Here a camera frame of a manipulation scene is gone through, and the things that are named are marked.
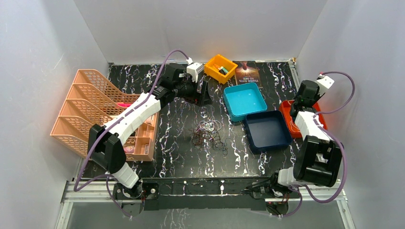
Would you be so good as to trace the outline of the orange square tray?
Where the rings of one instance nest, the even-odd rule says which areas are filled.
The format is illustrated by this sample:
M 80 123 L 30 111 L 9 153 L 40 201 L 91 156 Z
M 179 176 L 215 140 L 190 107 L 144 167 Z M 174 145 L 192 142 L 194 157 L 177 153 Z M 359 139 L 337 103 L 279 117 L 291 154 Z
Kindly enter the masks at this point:
M 302 138 L 301 132 L 299 128 L 295 125 L 295 123 L 292 120 L 292 117 L 290 116 L 290 109 L 291 105 L 294 102 L 294 100 L 284 100 L 281 102 L 281 105 L 279 107 L 279 111 L 282 113 L 285 122 L 287 124 L 288 130 L 290 132 L 290 135 L 292 138 Z M 313 105 L 313 108 L 318 112 L 321 111 L 319 104 L 316 102 Z M 323 127 L 328 130 L 328 127 L 326 125 L 325 119 L 322 114 L 319 115 L 319 121 L 323 125 Z

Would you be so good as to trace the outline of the cyan square tray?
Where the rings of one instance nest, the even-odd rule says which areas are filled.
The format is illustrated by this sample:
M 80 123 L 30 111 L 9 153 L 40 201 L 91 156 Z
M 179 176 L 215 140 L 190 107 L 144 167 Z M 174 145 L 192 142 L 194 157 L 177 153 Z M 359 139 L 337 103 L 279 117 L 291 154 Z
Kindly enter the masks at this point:
M 267 104 L 256 83 L 226 87 L 223 99 L 232 122 L 242 121 L 249 114 L 267 110 Z

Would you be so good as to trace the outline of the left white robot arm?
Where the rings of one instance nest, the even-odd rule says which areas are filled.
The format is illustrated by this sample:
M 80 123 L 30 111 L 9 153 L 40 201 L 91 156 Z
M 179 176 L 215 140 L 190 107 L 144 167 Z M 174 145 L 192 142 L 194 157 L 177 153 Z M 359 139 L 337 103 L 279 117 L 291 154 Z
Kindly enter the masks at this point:
M 143 186 L 139 176 L 126 162 L 124 144 L 149 117 L 175 98 L 197 106 L 211 104 L 207 82 L 199 81 L 203 69 L 204 65 L 198 62 L 187 67 L 177 63 L 162 65 L 154 84 L 133 104 L 106 124 L 94 124 L 90 128 L 89 158 L 122 184 L 130 198 L 140 197 Z

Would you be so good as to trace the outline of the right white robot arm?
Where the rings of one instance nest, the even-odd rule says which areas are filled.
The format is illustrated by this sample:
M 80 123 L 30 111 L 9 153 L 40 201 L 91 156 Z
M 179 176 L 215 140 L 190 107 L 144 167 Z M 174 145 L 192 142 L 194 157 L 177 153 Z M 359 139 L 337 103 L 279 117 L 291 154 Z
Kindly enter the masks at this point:
M 334 80 L 328 76 L 301 82 L 290 105 L 289 116 L 301 133 L 303 145 L 294 166 L 280 170 L 277 179 L 269 184 L 272 196 L 282 197 L 292 185 L 332 187 L 335 184 L 342 159 L 341 149 L 322 130 L 323 125 L 314 108 L 333 84 Z

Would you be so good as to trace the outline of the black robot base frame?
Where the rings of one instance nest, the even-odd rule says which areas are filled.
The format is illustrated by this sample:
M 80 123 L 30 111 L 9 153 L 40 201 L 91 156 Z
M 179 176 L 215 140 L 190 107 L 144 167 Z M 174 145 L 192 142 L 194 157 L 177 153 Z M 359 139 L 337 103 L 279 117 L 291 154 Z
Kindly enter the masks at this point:
M 145 178 L 133 189 L 115 184 L 114 200 L 129 212 L 131 204 L 140 211 L 164 209 L 246 208 L 287 214 L 288 203 L 299 195 L 277 184 L 277 177 Z

